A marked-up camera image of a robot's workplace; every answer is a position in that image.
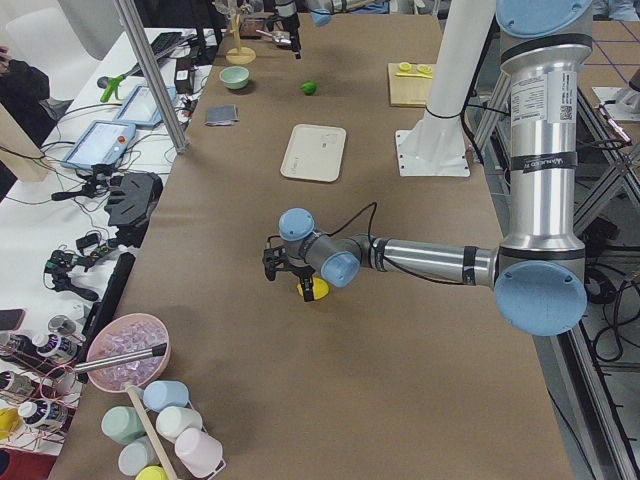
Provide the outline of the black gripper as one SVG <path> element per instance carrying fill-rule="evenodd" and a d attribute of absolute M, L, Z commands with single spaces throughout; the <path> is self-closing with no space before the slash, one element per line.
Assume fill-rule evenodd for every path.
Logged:
<path fill-rule="evenodd" d="M 292 272 L 300 281 L 301 295 L 305 302 L 315 300 L 313 274 L 314 268 L 309 265 L 287 264 L 287 269 Z"/>
<path fill-rule="evenodd" d="M 296 60 L 301 59 L 301 47 L 299 38 L 300 22 L 298 17 L 288 18 L 288 31 L 290 33 L 291 44 L 293 45 L 292 51 Z"/>

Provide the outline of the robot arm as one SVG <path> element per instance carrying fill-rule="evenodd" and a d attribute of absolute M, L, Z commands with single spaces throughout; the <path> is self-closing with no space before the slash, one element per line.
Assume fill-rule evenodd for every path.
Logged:
<path fill-rule="evenodd" d="M 396 134 L 403 176 L 464 176 L 462 121 L 492 25 L 510 92 L 509 231 L 493 250 L 327 233 L 305 209 L 279 220 L 268 246 L 268 278 L 294 273 L 306 300 L 313 280 L 348 285 L 363 267 L 396 270 L 445 285 L 483 285 L 502 317 L 537 336 L 572 329 L 583 316 L 585 247 L 574 233 L 577 76 L 592 51 L 587 1 L 455 1 L 421 120 Z"/>
<path fill-rule="evenodd" d="M 330 22 L 337 14 L 354 13 L 365 10 L 366 13 L 388 13 L 387 1 L 367 0 L 319 0 L 319 1 L 294 1 L 275 0 L 274 7 L 278 20 L 281 21 L 284 30 L 289 33 L 291 50 L 297 60 L 301 59 L 301 43 L 299 36 L 300 20 L 298 17 L 298 4 L 304 5 L 304 9 L 311 15 L 311 20 L 316 26 L 323 26 Z"/>

